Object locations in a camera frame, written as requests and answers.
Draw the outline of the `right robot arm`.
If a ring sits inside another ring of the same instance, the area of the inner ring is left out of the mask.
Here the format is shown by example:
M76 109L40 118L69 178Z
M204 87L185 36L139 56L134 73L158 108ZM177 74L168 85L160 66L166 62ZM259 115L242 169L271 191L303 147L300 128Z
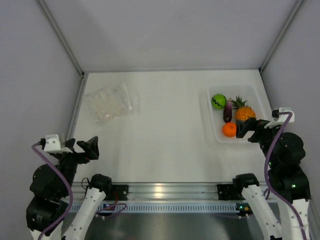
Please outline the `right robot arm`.
M257 143L265 156L265 191L253 173L239 174L231 184L217 186L219 200L245 200L248 209L238 206L238 216L253 214L265 240L310 239L308 209L311 199L310 184L300 167L305 157L302 139L284 132L291 115L286 120L271 122L249 118L236 121L236 137Z

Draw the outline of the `clear polka dot zip bag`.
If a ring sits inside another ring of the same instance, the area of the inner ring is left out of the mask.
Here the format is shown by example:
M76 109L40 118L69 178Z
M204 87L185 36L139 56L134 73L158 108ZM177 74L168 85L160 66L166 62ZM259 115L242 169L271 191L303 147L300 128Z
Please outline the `clear polka dot zip bag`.
M99 124L140 112L140 96L124 82L107 84L84 95L83 100L93 120Z

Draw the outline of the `orange fake fruit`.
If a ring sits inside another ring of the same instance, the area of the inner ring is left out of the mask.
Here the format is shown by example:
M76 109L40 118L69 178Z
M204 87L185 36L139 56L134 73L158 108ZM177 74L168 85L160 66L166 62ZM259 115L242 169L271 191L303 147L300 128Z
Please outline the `orange fake fruit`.
M227 122L222 127L222 133L229 138L235 137L237 133L237 125L234 122Z

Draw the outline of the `purple fake eggplant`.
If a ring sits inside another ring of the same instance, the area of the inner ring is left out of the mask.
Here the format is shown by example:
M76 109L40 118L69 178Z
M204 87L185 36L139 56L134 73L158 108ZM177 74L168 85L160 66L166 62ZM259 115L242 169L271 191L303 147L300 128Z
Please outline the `purple fake eggplant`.
M225 123L229 123L232 120L232 116L233 116L233 102L232 99L229 98L226 101L226 104L224 105L224 109L223 109L223 121Z

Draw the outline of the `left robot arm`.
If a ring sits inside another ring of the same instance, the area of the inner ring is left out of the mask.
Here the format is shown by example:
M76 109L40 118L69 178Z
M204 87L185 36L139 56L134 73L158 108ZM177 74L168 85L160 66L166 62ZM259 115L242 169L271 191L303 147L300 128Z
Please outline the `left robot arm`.
M91 177L84 200L70 227L63 232L65 217L72 208L72 185L78 165L98 160L97 136L88 141L64 140L49 134L32 145L32 150L44 160L32 176L29 187L34 194L26 209L26 221L35 240L83 240L103 200L113 194L112 179L102 174Z

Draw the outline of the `green fake watermelon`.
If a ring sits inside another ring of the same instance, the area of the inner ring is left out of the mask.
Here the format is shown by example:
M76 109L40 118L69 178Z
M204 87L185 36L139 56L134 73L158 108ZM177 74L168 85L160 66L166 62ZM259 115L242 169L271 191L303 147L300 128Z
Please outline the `green fake watermelon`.
M223 109L227 103L226 97L221 94L217 93L211 98L211 105L214 109Z

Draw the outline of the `fake pineapple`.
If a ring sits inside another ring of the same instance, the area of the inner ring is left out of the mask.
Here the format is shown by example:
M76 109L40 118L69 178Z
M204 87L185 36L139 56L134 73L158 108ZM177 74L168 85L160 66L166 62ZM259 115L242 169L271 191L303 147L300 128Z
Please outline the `fake pineapple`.
M250 118L256 118L255 111L247 105L247 101L243 100L242 97L236 96L231 102L233 110L235 110L234 116L236 120L245 122Z

